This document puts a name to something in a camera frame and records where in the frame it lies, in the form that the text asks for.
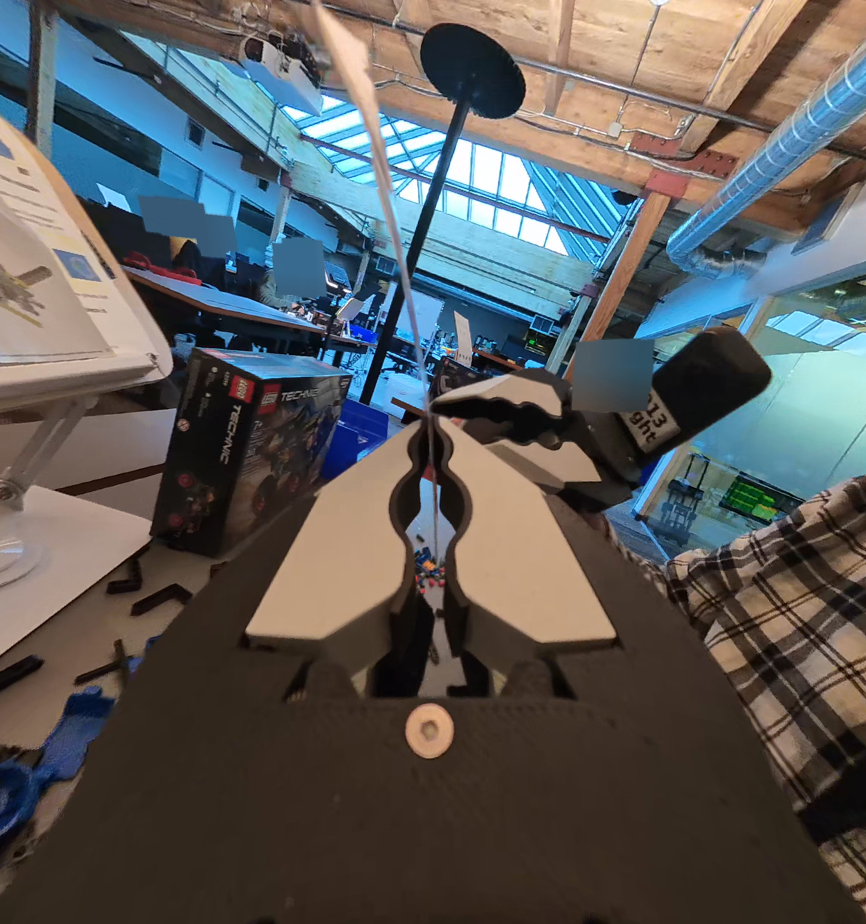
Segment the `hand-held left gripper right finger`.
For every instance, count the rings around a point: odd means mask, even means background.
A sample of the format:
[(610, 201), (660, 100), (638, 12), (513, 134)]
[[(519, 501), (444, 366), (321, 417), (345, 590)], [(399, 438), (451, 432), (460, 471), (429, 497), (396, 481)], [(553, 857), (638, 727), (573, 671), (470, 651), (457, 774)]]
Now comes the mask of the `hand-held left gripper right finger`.
[(619, 637), (546, 494), (439, 418), (439, 508), (452, 527), (444, 618), (469, 691), (532, 661), (613, 651)]

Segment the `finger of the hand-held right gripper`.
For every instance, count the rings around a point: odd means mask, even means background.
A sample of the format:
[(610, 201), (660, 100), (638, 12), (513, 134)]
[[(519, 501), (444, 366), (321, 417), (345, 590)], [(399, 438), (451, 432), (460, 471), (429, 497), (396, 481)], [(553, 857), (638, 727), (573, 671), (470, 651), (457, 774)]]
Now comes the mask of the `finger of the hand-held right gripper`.
[(500, 439), (484, 447), (543, 492), (592, 486), (602, 480), (594, 461), (573, 442), (551, 449), (537, 442), (523, 445)]
[(479, 443), (557, 443), (568, 423), (570, 385), (552, 372), (513, 372), (448, 391), (430, 409), (462, 422)]

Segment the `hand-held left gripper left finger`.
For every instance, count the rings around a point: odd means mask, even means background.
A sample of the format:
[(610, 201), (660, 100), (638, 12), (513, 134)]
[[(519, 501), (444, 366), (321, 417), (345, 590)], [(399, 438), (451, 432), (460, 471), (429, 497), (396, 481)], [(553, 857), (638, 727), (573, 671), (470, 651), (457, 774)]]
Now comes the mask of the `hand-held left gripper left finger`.
[(366, 670), (377, 696), (417, 696), (434, 616), (408, 528), (428, 449), (415, 422), (314, 495), (245, 630), (251, 647)]

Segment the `toy sticker sheet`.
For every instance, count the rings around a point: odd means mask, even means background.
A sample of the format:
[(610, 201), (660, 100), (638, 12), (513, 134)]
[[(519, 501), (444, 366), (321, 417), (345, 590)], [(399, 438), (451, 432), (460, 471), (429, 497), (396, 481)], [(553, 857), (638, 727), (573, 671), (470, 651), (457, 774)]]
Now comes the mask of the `toy sticker sheet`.
[(381, 133), (380, 109), (375, 86), (370, 77), (369, 54), (366, 46), (342, 26), (322, 2), (312, 2), (311, 7), (323, 43), (330, 52), (332, 62), (342, 78), (343, 86), (346, 88), (350, 100), (359, 111), (363, 126), (369, 135), (377, 193), (384, 220), (391, 235), (395, 260), (400, 275), (398, 287), (386, 318), (384, 335), (379, 340), (374, 358), (376, 360), (384, 359), (388, 352), (387, 341), (391, 340), (397, 328), (396, 317), (400, 315), (401, 308), (406, 307), (413, 332), (418, 376), (423, 387), (421, 392), (423, 403), (418, 415), (424, 418), (429, 413), (428, 381), (412, 291), (414, 270), (406, 258), (402, 244), (401, 225), (396, 211), (397, 195), (394, 192), (389, 169), (386, 141)]

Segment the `toy instruction booklet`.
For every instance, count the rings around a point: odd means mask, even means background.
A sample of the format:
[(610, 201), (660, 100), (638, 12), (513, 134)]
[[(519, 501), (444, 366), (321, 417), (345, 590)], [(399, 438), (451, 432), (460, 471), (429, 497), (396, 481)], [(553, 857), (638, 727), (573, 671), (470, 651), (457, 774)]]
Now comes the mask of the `toy instruction booklet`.
[(0, 116), (0, 409), (157, 382), (166, 339), (66, 181)]

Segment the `person's right forearm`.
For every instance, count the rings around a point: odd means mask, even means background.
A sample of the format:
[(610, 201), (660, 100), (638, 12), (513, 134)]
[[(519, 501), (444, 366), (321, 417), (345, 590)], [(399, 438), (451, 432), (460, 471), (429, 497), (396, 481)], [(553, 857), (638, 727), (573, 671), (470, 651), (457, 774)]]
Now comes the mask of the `person's right forearm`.
[(744, 534), (710, 552), (684, 552), (655, 565), (630, 552), (605, 517), (598, 522), (604, 539), (686, 616), (708, 649), (715, 649), (730, 631), (750, 627), (768, 610), (769, 602), (755, 580), (776, 537), (774, 526)]

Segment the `dark cardboard box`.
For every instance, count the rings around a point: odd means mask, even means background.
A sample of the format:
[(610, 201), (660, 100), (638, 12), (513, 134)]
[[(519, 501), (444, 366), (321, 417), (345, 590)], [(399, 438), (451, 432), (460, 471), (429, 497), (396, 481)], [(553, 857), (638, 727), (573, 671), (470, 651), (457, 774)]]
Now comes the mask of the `dark cardboard box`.
[(442, 357), (434, 371), (428, 394), (430, 399), (436, 399), (458, 388), (476, 385), (493, 377), (493, 373), (477, 372), (450, 357)]

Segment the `pile of small toy pins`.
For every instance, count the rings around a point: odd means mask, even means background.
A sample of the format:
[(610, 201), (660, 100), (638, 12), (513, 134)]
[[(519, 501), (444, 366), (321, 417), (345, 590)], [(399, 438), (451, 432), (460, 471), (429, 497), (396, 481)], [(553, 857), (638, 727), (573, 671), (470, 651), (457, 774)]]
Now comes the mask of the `pile of small toy pins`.
[(446, 553), (438, 540), (414, 536), (414, 579), (420, 594), (443, 590), (446, 585)]

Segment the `whiteboard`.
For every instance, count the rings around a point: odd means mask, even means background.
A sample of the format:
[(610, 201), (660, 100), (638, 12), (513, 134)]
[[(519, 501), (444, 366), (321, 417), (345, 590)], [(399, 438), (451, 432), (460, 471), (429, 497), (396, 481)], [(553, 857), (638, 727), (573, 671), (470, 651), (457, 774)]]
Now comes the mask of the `whiteboard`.
[[(397, 287), (394, 285), (389, 288), (384, 302), (380, 307), (378, 323), (376, 326), (376, 332), (378, 334), (381, 333), (384, 323), (388, 317), (388, 312), (390, 310), (391, 303), (393, 302), (396, 288)], [(417, 331), (421, 340), (428, 340), (432, 337), (435, 329), (438, 327), (439, 315), (444, 306), (444, 302), (441, 299), (419, 291), (417, 288), (413, 288), (412, 293), (417, 320)], [(407, 300), (404, 301), (401, 308), (401, 314), (398, 318), (398, 322), (395, 328), (395, 337), (400, 338), (408, 343), (414, 342), (414, 328), (411, 322)]]

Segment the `black wheeled cart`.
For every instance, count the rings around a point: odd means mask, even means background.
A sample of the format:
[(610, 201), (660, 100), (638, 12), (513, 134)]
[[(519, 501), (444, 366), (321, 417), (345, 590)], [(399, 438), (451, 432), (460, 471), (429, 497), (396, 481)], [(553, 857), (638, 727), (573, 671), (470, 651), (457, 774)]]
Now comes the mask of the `black wheeled cart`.
[(664, 535), (674, 542), (686, 544), (692, 535), (693, 525), (704, 500), (704, 478), (711, 465), (708, 456), (691, 453), (683, 474), (670, 480), (667, 498), (661, 504), (658, 525)]

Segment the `blue storage bin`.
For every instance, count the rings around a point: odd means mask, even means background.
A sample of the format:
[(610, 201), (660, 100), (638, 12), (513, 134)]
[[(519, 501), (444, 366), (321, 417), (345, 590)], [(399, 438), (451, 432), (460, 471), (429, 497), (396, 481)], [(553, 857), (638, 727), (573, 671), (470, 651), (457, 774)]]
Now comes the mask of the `blue storage bin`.
[(356, 400), (344, 401), (328, 447), (321, 478), (332, 480), (388, 438), (389, 415)]

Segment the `toy truck set box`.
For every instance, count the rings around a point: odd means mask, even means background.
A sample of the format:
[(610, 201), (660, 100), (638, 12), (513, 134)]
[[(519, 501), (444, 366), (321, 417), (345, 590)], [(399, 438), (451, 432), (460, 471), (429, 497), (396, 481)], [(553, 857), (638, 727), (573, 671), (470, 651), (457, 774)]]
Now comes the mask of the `toy truck set box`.
[(194, 348), (151, 535), (218, 557), (313, 489), (351, 375), (312, 357)]

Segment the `pile of black toy beams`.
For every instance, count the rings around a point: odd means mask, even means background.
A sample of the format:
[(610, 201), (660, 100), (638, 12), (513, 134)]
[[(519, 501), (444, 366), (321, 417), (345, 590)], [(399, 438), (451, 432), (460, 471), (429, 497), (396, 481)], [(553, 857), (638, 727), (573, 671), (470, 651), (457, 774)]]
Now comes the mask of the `pile of black toy beams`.
[[(142, 568), (140, 557), (133, 556), (127, 560), (129, 576), (124, 579), (113, 580), (106, 586), (106, 593), (110, 595), (121, 595), (125, 593), (137, 592), (142, 589)], [(132, 617), (144, 616), (161, 607), (164, 603), (177, 602), (180, 604), (188, 603), (193, 597), (193, 593), (184, 586), (171, 583), (154, 591), (132, 604), (129, 614)], [(137, 670), (146, 653), (150, 651), (159, 636), (150, 637), (145, 642), (143, 654), (129, 654), (126, 652), (122, 639), (115, 640), (113, 643), (114, 658), (107, 664), (92, 668), (91, 670), (76, 676), (73, 680), (75, 687), (85, 687), (93, 681), (100, 680), (106, 676), (115, 675), (118, 677), (120, 686), (125, 686), (129, 678)], [(38, 655), (27, 655), (23, 659), (8, 665), (0, 670), (0, 693), (16, 685), (28, 676), (32, 676), (39, 671), (45, 664), (45, 660)]]

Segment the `white book stand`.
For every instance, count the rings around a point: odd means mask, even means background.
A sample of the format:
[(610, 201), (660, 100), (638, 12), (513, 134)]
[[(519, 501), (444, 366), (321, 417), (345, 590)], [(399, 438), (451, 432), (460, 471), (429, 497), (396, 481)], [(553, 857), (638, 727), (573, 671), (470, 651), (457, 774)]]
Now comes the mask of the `white book stand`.
[(0, 657), (149, 540), (144, 517), (36, 485), (97, 400), (129, 387), (0, 409), (46, 406), (44, 420), (0, 474)]

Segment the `blue arched toy panel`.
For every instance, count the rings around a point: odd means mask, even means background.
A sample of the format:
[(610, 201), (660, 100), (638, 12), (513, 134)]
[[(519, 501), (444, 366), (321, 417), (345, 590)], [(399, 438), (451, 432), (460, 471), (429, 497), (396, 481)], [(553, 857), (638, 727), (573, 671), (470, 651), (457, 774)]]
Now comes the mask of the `blue arched toy panel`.
[(116, 705), (101, 687), (87, 686), (72, 693), (60, 718), (42, 745), (42, 758), (36, 775), (44, 784), (66, 782), (75, 778), (85, 761), (92, 742)]

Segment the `black vertical pole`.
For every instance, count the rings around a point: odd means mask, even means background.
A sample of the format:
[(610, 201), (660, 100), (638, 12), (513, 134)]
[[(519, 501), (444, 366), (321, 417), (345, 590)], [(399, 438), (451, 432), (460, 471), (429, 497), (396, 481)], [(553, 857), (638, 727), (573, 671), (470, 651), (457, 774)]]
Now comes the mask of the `black vertical pole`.
[(524, 77), (511, 55), (496, 40), (471, 27), (453, 23), (431, 27), (421, 42), (420, 57), (427, 77), (454, 104), (454, 111), (407, 251), (406, 271), (395, 289), (362, 387), (360, 402), (367, 406), (392, 345), (405, 297), (412, 294), (414, 271), (468, 114), (491, 120), (508, 118), (518, 112), (526, 93)]

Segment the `red bag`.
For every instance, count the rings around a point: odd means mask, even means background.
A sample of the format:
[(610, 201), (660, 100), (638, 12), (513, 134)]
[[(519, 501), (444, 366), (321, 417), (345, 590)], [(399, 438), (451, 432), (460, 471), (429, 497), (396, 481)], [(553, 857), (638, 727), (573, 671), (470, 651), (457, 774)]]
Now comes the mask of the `red bag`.
[(149, 271), (151, 273), (167, 278), (188, 281), (191, 284), (201, 284), (201, 280), (198, 278), (193, 269), (186, 267), (173, 268), (157, 265), (154, 264), (148, 257), (137, 251), (130, 251), (126, 253), (121, 260), (121, 264), (135, 270)]

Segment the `white ceiling projector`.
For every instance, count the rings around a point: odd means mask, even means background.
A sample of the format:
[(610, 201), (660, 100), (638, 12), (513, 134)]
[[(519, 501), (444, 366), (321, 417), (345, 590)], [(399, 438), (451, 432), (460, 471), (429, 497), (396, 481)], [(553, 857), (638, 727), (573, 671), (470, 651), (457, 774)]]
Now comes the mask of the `white ceiling projector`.
[(320, 76), (299, 52), (289, 53), (282, 41), (247, 37), (242, 41), (239, 60), (246, 75), (275, 103), (309, 115), (322, 114)]

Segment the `silver ventilation duct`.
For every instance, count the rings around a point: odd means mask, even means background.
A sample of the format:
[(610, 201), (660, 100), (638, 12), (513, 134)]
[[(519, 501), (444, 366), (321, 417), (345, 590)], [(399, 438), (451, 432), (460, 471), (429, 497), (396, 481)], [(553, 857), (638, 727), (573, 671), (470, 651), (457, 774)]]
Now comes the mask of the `silver ventilation duct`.
[(755, 274), (762, 252), (717, 253), (705, 242), (865, 115), (866, 41), (671, 235), (670, 261), (707, 279)]

